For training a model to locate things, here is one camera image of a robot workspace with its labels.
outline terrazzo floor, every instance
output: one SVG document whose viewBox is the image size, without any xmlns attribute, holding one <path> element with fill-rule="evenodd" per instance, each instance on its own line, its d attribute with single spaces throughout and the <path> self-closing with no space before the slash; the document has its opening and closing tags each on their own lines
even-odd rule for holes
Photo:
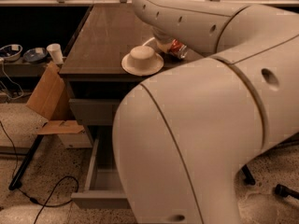
<svg viewBox="0 0 299 224">
<path fill-rule="evenodd" d="M 30 146 L 36 131 L 46 122 L 23 101 L 0 103 L 0 121 L 17 147 Z M 0 146 L 11 147 L 2 129 Z M 46 136 L 21 180 L 21 190 L 43 203 L 55 184 L 66 175 L 75 177 L 79 182 L 78 190 L 83 190 L 91 154 L 89 148 L 66 149 L 57 136 Z M 34 223 L 41 206 L 30 203 L 20 191 L 8 189 L 15 165 L 15 156 L 0 156 L 0 224 Z M 299 146 L 274 148 L 251 161 L 248 167 L 256 179 L 255 186 L 244 185 L 242 172 L 235 179 L 242 223 L 299 223 L 299 201 L 273 194 L 277 183 L 299 190 Z M 73 180 L 66 179 L 54 191 L 49 204 L 68 201 L 75 187 Z M 131 210 L 80 209 L 70 203 L 58 208 L 44 208 L 36 223 L 135 223 L 135 217 Z"/>
</svg>

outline cup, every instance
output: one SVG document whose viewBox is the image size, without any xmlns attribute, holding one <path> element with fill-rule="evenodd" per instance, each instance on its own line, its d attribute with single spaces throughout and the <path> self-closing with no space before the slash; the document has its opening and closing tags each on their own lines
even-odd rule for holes
<svg viewBox="0 0 299 224">
<path fill-rule="evenodd" d="M 47 51 L 50 54 L 50 57 L 53 59 L 54 63 L 56 64 L 64 63 L 63 53 L 59 44 L 53 43 L 48 45 Z"/>
</svg>

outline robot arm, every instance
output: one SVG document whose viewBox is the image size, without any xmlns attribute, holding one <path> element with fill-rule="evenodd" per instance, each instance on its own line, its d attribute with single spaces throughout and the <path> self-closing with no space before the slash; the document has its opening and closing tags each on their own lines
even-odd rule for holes
<svg viewBox="0 0 299 224">
<path fill-rule="evenodd" d="M 113 147 L 139 223 L 241 223 L 235 174 L 299 131 L 299 16 L 185 0 L 136 15 L 209 56 L 150 77 L 121 102 Z"/>
</svg>

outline cardboard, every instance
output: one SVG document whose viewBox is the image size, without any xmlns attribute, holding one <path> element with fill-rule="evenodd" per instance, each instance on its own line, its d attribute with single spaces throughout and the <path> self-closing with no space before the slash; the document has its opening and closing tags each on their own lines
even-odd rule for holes
<svg viewBox="0 0 299 224">
<path fill-rule="evenodd" d="M 82 125 L 75 120 L 49 121 L 37 134 L 57 134 L 66 148 L 93 147 Z"/>
<path fill-rule="evenodd" d="M 26 104 L 47 120 L 72 118 L 69 97 L 59 71 L 60 68 L 55 63 L 49 63 Z"/>
</svg>

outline white plate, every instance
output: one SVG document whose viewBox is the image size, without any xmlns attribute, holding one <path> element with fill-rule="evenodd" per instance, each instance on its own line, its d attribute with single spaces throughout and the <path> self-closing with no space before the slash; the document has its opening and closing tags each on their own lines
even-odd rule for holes
<svg viewBox="0 0 299 224">
<path fill-rule="evenodd" d="M 146 68 L 141 68 L 141 66 L 133 66 L 133 58 L 130 53 L 127 54 L 121 61 L 122 68 L 132 75 L 136 76 L 149 76 L 159 72 L 164 66 L 163 58 L 155 53 L 156 59 L 153 61 L 151 65 L 148 65 Z"/>
</svg>

